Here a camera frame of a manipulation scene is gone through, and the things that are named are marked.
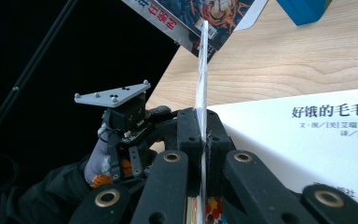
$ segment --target wooden table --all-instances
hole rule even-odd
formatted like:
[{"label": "wooden table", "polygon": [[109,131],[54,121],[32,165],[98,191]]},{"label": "wooden table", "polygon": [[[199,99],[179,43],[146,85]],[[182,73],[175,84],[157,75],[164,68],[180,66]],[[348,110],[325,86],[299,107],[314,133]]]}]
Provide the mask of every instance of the wooden table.
[{"label": "wooden table", "polygon": [[[295,26],[276,0],[235,32],[208,65],[208,105],[358,89],[358,1],[333,0]],[[194,106],[198,58],[179,48],[146,107]]]}]

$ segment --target book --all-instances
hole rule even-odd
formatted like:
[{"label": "book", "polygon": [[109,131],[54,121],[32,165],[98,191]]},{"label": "book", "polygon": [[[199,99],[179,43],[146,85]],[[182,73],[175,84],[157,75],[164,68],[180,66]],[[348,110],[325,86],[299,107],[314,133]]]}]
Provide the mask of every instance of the book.
[{"label": "book", "polygon": [[268,0],[122,0],[169,36],[199,56],[201,26],[209,23],[208,62],[243,20],[255,23]]}]

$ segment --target silver mounting plate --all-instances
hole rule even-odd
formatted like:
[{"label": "silver mounting plate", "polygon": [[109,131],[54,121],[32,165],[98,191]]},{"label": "silver mounting plate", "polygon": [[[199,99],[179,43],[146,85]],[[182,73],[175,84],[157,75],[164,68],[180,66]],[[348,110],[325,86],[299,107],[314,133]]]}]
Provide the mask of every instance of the silver mounting plate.
[{"label": "silver mounting plate", "polygon": [[98,91],[84,95],[76,93],[75,102],[85,105],[118,107],[149,88],[150,83],[145,80],[142,84],[112,89],[109,91]]}]

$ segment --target colorful book illustration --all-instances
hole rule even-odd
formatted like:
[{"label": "colorful book illustration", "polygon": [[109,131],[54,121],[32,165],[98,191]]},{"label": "colorful book illustration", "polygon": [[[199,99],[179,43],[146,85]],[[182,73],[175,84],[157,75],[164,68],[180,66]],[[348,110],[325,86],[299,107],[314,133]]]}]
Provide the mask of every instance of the colorful book illustration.
[{"label": "colorful book illustration", "polygon": [[208,61],[243,20],[255,22],[268,0],[122,0],[177,44],[199,55],[200,29],[208,21]]}]

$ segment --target blue box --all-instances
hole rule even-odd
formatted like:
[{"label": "blue box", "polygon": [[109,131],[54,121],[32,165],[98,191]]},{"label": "blue box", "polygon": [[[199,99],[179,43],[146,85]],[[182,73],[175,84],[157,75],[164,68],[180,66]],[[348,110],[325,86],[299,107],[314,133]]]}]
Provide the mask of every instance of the blue box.
[{"label": "blue box", "polygon": [[332,0],[277,0],[296,25],[318,21]]}]

